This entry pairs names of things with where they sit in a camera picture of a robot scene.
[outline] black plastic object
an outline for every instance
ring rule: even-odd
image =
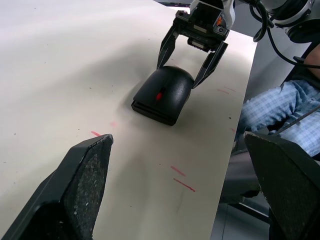
[[[271,208],[270,232],[281,240],[320,239],[320,166],[278,136],[246,133],[244,140]]]
[[[194,84],[193,77],[175,66],[158,68],[133,98],[132,109],[148,118],[173,126]]]
[[[108,134],[72,147],[2,240],[92,240],[112,143]]]

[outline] black mouse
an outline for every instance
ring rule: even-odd
[[[194,85],[193,77],[176,66],[154,71],[133,98],[134,111],[173,126]]]

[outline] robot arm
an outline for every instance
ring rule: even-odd
[[[254,38],[255,42],[261,40],[266,31],[271,40],[269,28],[274,26],[284,29],[294,43],[320,40],[320,0],[242,0],[242,2],[249,4],[251,14],[262,22],[262,28]],[[177,37],[186,36],[189,45],[210,52],[195,78],[193,88],[201,84],[214,72],[227,49],[228,44],[224,41],[236,18],[234,8],[235,0],[193,0],[190,14],[178,11],[172,27],[161,43],[157,69],[170,58]]]

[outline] person's arm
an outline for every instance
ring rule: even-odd
[[[304,64],[320,66],[320,44],[316,46],[304,60]],[[320,69],[309,68],[309,70],[320,79]]]

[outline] textured gripper pad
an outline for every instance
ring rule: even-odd
[[[92,240],[93,229],[105,191],[112,136],[90,146],[69,184],[63,204],[80,240]]]
[[[296,143],[247,133],[261,190],[287,240],[320,239],[320,167]]]

